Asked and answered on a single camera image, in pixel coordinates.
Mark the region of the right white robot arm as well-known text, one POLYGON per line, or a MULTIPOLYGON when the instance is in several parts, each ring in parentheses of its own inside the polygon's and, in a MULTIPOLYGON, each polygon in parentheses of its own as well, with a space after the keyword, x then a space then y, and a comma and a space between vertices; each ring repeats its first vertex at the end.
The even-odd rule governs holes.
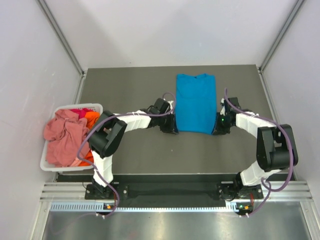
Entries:
POLYGON ((241 109, 236 97, 223 98, 220 104, 221 111, 216 114, 212 131, 214 136, 229 134, 232 127, 237 127, 256 138, 256 161, 237 174, 233 181, 234 194, 245 198, 252 186, 260 185, 282 170, 288 169, 291 178, 299 160, 292 127, 241 109))

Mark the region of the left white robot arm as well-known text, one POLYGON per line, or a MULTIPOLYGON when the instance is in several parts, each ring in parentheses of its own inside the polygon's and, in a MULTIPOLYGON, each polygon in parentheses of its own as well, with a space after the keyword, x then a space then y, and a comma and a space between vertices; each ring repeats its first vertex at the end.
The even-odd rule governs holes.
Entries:
POLYGON ((173 100, 158 98, 148 108, 138 111, 115 114, 106 110, 102 113, 88 138, 94 162, 94 183, 96 192, 102 198, 109 198, 114 191, 112 163, 113 155, 119 148, 125 133, 159 127, 168 134, 178 134, 173 100))

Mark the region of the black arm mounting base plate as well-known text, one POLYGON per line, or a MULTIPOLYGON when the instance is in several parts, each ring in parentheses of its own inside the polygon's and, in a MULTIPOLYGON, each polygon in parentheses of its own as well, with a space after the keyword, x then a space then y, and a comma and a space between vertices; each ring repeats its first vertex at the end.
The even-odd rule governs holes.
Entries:
POLYGON ((89 182, 85 200, 110 201, 119 207, 221 207, 223 201, 263 199, 260 184, 236 189, 237 174, 116 174, 110 186, 91 175, 59 175, 57 182, 89 182))

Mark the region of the blue t shirt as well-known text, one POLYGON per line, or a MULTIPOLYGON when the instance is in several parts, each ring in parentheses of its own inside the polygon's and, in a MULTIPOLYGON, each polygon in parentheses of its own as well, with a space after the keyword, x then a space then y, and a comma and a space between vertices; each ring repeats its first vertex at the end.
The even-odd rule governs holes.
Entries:
POLYGON ((180 132, 211 135, 216 124, 216 78, 207 73, 176 76, 175 119, 180 132))

